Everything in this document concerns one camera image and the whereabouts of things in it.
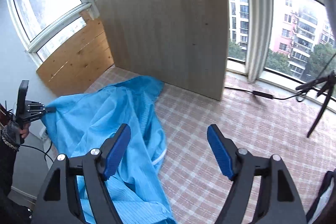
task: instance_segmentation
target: light wood panel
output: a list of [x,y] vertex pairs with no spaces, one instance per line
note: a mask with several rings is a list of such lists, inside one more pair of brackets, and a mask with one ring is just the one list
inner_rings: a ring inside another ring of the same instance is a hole
[[115,65],[221,99],[228,0],[97,0]]
[[86,26],[64,42],[38,68],[37,74],[58,96],[83,93],[113,58],[100,19],[85,14]]

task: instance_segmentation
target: pine wood panel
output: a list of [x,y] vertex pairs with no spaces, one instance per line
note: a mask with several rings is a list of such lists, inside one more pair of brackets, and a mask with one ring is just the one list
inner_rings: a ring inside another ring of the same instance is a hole
[[57,96],[84,92],[114,63],[100,19],[85,21],[37,70]]

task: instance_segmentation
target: light blue jacket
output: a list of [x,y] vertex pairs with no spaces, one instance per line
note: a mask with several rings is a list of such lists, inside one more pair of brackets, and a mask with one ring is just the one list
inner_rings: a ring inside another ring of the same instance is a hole
[[[59,153],[85,155],[112,137],[122,123],[131,128],[131,140],[117,173],[106,182],[124,224],[176,223],[157,173],[166,152],[165,133],[154,112],[163,83],[149,76],[108,85],[92,94],[56,99],[57,111],[43,117]],[[85,190],[77,177],[85,219],[95,223]]]

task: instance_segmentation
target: black clamp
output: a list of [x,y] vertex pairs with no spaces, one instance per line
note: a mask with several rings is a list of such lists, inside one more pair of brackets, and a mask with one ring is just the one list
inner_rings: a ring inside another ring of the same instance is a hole
[[238,149],[215,124],[208,127],[207,138],[223,175],[233,181],[215,224],[241,224],[254,176],[261,176],[261,183],[251,223],[307,223],[295,184],[279,155],[267,159]]
[[[13,115],[12,120],[23,129],[23,125],[26,123],[40,120],[46,113],[56,112],[54,107],[45,107],[40,102],[26,100],[28,91],[29,80],[22,80],[17,95],[16,113]],[[23,144],[25,140],[21,138],[19,132],[16,134],[16,142]]]
[[301,93],[304,93],[306,94],[309,90],[312,90],[316,87],[316,85],[320,84],[320,83],[323,83],[323,82],[326,82],[324,84],[324,86],[318,91],[317,93],[317,96],[316,97],[319,97],[320,95],[322,95],[325,91],[328,90],[328,93],[325,97],[325,100],[323,102],[323,105],[321,107],[321,110],[320,112],[318,113],[313,125],[311,126],[311,128],[309,129],[308,133],[307,133],[307,138],[310,137],[310,135],[312,134],[312,132],[314,131],[315,127],[317,126],[317,124],[319,123],[319,121],[321,120],[321,117],[324,113],[324,111],[326,110],[327,108],[327,105],[330,101],[330,98],[333,94],[333,91],[334,91],[334,86],[336,84],[336,73],[335,73],[335,70],[332,70],[332,72],[328,75],[328,76],[325,76],[325,77],[321,77],[321,78],[318,78],[318,79],[315,79],[313,81],[310,81],[308,83],[305,83],[303,85],[299,85],[298,87],[296,87],[295,89],[296,90],[300,90]]
[[84,176],[96,223],[122,224],[104,181],[117,171],[130,139],[130,127],[122,124],[113,138],[84,156],[58,155],[37,197],[31,223],[86,224],[76,177]]

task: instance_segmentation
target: cable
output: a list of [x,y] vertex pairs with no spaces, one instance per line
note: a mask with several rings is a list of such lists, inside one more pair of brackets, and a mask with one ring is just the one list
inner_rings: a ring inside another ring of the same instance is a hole
[[50,151],[51,147],[53,146],[53,142],[50,140],[50,146],[48,148],[48,150],[46,151],[46,153],[44,154],[44,160],[47,161],[47,159],[45,158],[45,156],[48,154],[48,152]]
[[292,95],[292,96],[287,97],[287,98],[277,98],[277,97],[274,97],[271,94],[268,94],[268,93],[265,93],[265,92],[261,92],[261,91],[257,91],[257,90],[250,91],[250,90],[232,88],[232,87],[229,87],[229,86],[224,86],[224,88],[225,89],[229,89],[229,90],[244,91],[244,92],[251,93],[251,94],[253,94],[255,96],[260,96],[260,97],[264,97],[264,98],[268,98],[268,99],[287,100],[287,99],[296,97],[296,101],[299,102],[299,103],[303,102],[306,99],[306,95],[307,95],[307,92],[298,92],[298,94]]
[[16,145],[19,145],[19,146],[29,147],[29,148],[33,148],[33,149],[35,149],[35,150],[38,150],[38,151],[42,152],[42,153],[44,154],[44,156],[48,156],[48,158],[50,158],[50,160],[51,160],[52,162],[54,162],[53,159],[52,159],[46,152],[43,152],[41,149],[38,149],[38,148],[36,148],[36,147],[34,147],[34,146],[30,146],[30,145],[20,144],[20,143],[17,143],[17,142],[14,142],[14,143],[15,143]]

